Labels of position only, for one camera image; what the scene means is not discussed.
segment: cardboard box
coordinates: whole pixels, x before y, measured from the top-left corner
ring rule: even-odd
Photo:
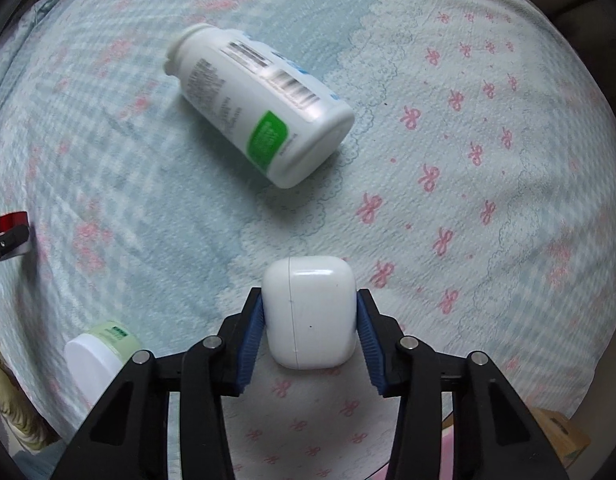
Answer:
[[[563,413],[550,412],[542,408],[530,408],[530,411],[564,467],[571,465],[590,445],[590,438],[576,428]]]

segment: earbud case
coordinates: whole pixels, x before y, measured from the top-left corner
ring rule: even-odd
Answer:
[[[345,363],[357,344],[357,282],[335,256],[278,260],[264,273],[261,294],[268,345],[287,368]]]

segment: small jar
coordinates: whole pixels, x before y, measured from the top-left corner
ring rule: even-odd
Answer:
[[[187,100],[281,188],[299,184],[355,122],[332,90],[267,44],[207,23],[170,45],[164,70]]]
[[[96,325],[64,347],[72,380],[93,406],[112,380],[142,346],[126,328],[114,321]]]

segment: green jar label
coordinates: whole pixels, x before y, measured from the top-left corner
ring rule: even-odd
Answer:
[[[88,330],[88,333],[103,341],[124,363],[137,350],[142,349],[139,339],[114,321],[106,321],[99,324]]]
[[[267,111],[248,141],[250,160],[265,173],[287,138],[288,127],[270,110]]]

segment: bed sheet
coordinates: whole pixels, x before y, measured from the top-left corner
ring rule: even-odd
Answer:
[[[202,21],[354,108],[299,186],[271,186],[163,73],[171,35]],[[616,120],[526,0],[43,0],[0,49],[0,214],[16,209],[36,250],[0,264],[0,348],[67,438],[88,410],[67,340],[115,319],[183,351],[291,254],[345,258],[405,332],[483,349],[568,415],[616,325]],[[237,478],[366,478],[396,413],[359,352],[296,372],[264,342],[225,402]]]

